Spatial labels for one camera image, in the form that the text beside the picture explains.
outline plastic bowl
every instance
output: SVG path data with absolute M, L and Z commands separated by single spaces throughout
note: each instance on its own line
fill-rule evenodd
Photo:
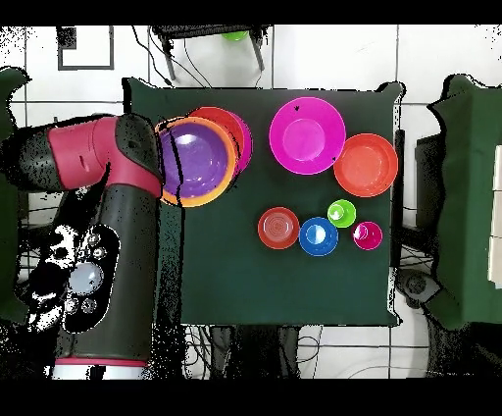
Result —
M 330 168 L 345 142 L 345 125 L 336 109 L 316 97 L 283 105 L 269 132 L 272 152 L 288 171 L 314 175 Z
M 326 256 L 338 244 L 338 230 L 326 218 L 307 220 L 300 229 L 300 246 L 311 256 Z
M 346 229 L 356 221 L 356 207 L 346 199 L 338 199 L 327 208 L 327 218 L 338 229 Z
M 222 33 L 222 36 L 228 40 L 242 40 L 247 36 L 247 31 L 233 31 L 231 33 Z
M 159 126 L 156 130 L 166 175 L 164 202 L 178 204 L 179 193 L 181 206 L 196 207 L 220 196 L 230 183 L 236 164 L 234 143 L 227 130 L 199 117 L 176 119 L 163 130 Z
M 347 139 L 333 168 L 336 180 L 347 192 L 371 197 L 390 188 L 397 166 L 396 151 L 385 138 L 362 133 Z
M 374 250 L 381 244 L 383 233 L 378 224 L 365 221 L 354 227 L 352 237 L 359 248 Z
M 237 165 L 233 175 L 236 176 L 246 169 L 251 159 L 253 142 L 249 128 L 238 116 L 219 107 L 200 107 L 190 113 L 190 116 L 211 120 L 226 128 L 236 143 Z
M 237 122 L 239 123 L 242 131 L 244 131 L 244 143 L 242 146 L 242 151 L 240 152 L 239 160 L 239 170 L 242 172 L 247 168 L 249 162 L 251 161 L 251 156 L 253 155 L 253 136 L 251 135 L 251 130 L 247 127 L 244 121 L 234 113 L 231 113 Z
M 269 248 L 282 250 L 298 239 L 300 223 L 294 213 L 284 207 L 266 211 L 258 222 L 258 236 Z

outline green cloth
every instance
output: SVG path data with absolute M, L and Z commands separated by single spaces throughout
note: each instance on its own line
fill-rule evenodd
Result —
M 0 141 L 15 130 L 9 110 L 12 94 L 28 79 L 16 68 L 0 69 Z M 18 190 L 0 174 L 0 319 L 22 323 L 27 307 L 14 295 L 18 256 Z
M 445 201 L 437 225 L 437 278 L 427 308 L 447 329 L 502 323 L 502 290 L 488 281 L 495 147 L 502 143 L 502 90 L 454 76 L 430 106 L 445 132 Z
M 392 142 L 393 104 L 401 92 L 398 82 L 378 92 L 356 92 L 161 89 L 127 79 L 125 110 L 148 118 L 154 126 L 200 106 L 217 106 L 239 115 L 254 139 L 251 162 L 236 185 L 207 205 L 185 210 L 182 250 L 180 208 L 162 204 L 159 270 L 166 279 L 161 287 L 168 298 L 164 305 L 176 304 L 181 256 L 182 323 L 397 325 L 396 316 L 387 310 L 390 191 L 357 198 L 338 185 L 332 169 L 314 176 L 289 173 L 270 150 L 269 127 L 287 101 L 315 96 L 340 112 L 347 137 L 373 132 Z M 321 258 L 306 254 L 299 243 L 271 250 L 258 238 L 258 220 L 271 207 L 291 209 L 302 224 L 311 217 L 325 217 L 329 204 L 340 198 L 355 204 L 358 221 L 381 225 L 383 242 L 378 249 L 358 249 L 350 229 L 339 230 L 336 249 Z

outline white tile floor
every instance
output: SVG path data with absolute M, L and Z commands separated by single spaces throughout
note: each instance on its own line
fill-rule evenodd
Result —
M 54 27 L 14 28 L 0 39 L 0 67 L 26 68 L 32 81 L 17 91 L 11 111 L 19 127 L 37 126 L 97 112 L 120 114 L 122 77 L 137 77 L 166 86 L 155 68 L 168 76 L 166 61 L 148 36 L 146 26 L 136 26 L 138 40 L 150 49 L 153 61 L 134 38 L 130 26 L 114 26 L 112 71 L 58 72 Z M 400 126 L 406 131 L 404 203 L 416 207 L 417 139 L 439 132 L 439 124 L 426 108 L 437 100 L 444 79 L 469 74 L 497 85 L 502 82 L 500 26 L 276 26 L 269 29 L 262 54 L 265 70 L 258 86 L 263 88 L 376 89 L 398 79 L 406 85 Z M 174 42 L 174 57 L 200 82 L 182 40 Z M 107 65 L 108 27 L 77 27 L 77 48 L 64 51 L 65 65 Z M 193 64 L 212 86 L 253 86 L 260 76 L 249 38 L 230 42 L 219 35 L 186 40 Z M 175 64 L 174 86 L 198 83 Z M 58 195 L 31 195 L 31 209 L 56 203 Z M 33 211 L 32 223 L 51 220 L 53 211 Z M 413 211 L 404 221 L 415 225 Z M 421 311 L 406 306 L 396 294 L 396 312 L 403 323 L 389 328 L 324 328 L 316 378 L 421 377 L 427 366 L 427 322 Z M 320 327 L 305 327 L 301 337 L 317 338 Z M 298 356 L 315 352 L 312 339 L 303 338 Z M 194 360 L 194 351 L 189 360 Z M 305 378 L 314 376 L 316 360 L 301 364 Z M 197 377 L 202 367 L 192 369 Z

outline white box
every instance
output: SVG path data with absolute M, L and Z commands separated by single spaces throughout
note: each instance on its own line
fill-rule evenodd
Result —
M 502 238 L 502 190 L 493 191 L 493 209 L 491 211 L 492 236 Z
M 490 237 L 488 253 L 488 280 L 497 288 L 502 284 L 502 238 Z
M 495 166 L 493 169 L 493 190 L 502 190 L 502 146 L 495 148 Z

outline green bowl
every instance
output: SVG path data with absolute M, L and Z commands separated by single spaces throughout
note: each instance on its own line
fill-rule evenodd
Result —
M 327 218 L 338 229 L 346 229 L 356 221 L 356 207 L 346 199 L 338 199 L 327 208 Z
M 222 36 L 228 40 L 242 40 L 247 36 L 247 31 L 233 31 L 231 33 L 222 33 Z

